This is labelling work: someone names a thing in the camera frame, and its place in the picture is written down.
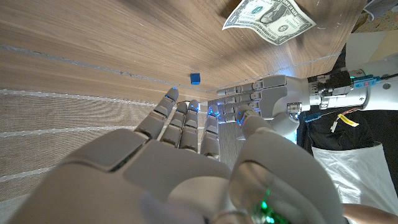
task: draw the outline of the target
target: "yellow tag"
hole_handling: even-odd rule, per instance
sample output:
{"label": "yellow tag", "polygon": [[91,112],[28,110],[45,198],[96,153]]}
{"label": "yellow tag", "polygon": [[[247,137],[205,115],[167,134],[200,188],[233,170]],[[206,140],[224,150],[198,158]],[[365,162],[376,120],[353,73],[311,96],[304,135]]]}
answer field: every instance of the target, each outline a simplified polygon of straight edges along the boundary
{"label": "yellow tag", "polygon": [[337,115],[337,117],[341,118],[341,120],[342,120],[344,123],[346,123],[346,124],[348,124],[348,125],[350,125],[350,126],[352,126],[352,127],[357,127],[357,126],[359,125],[358,123],[355,123],[354,121],[348,119],[346,116],[344,116],[344,115],[342,115],[342,114]]}

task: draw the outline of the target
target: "small blue cube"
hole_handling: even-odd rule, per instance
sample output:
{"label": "small blue cube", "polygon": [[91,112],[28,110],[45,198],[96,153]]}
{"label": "small blue cube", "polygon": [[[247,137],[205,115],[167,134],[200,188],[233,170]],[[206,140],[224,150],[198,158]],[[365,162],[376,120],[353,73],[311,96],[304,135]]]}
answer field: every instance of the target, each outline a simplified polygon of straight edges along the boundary
{"label": "small blue cube", "polygon": [[200,84],[200,74],[192,73],[191,74],[191,85],[199,85]]}

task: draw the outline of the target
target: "one dollar bill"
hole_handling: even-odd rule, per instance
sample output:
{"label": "one dollar bill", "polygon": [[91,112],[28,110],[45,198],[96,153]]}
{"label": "one dollar bill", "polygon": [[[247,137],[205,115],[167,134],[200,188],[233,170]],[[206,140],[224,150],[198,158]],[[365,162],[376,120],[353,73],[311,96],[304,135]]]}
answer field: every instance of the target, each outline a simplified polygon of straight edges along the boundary
{"label": "one dollar bill", "polygon": [[223,30],[249,28],[264,40],[280,45],[315,25],[294,0],[242,0]]}

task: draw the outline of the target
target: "wooden tabletop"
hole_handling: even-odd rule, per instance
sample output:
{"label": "wooden tabletop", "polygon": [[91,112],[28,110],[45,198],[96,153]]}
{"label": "wooden tabletop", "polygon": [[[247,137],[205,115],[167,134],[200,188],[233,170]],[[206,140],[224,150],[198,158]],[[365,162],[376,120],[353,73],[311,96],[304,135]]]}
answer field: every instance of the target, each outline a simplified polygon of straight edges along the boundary
{"label": "wooden tabletop", "polygon": [[[180,100],[267,75],[329,72],[366,0],[296,0],[317,25],[275,46],[221,30],[240,0],[13,0],[0,5],[0,88]],[[200,85],[190,74],[200,73]]]}

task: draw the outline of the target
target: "robotic hand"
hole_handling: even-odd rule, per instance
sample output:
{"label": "robotic hand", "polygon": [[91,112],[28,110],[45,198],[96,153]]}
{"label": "robotic hand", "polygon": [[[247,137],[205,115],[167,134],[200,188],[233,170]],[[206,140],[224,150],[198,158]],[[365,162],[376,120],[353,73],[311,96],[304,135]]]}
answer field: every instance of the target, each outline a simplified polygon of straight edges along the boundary
{"label": "robotic hand", "polygon": [[[318,105],[321,110],[360,107],[362,110],[398,110],[398,54],[365,63],[357,70],[326,73],[310,78],[275,75],[254,83],[217,91],[220,123],[239,122],[239,105],[249,105],[281,135],[299,126],[298,115]],[[314,114],[304,120],[321,117]]]}
{"label": "robotic hand", "polygon": [[236,115],[246,142],[232,171],[218,161],[216,106],[200,153],[195,100],[177,106],[157,141],[177,97],[170,89],[134,131],[112,131],[64,158],[11,223],[343,223],[322,166],[248,106]]}

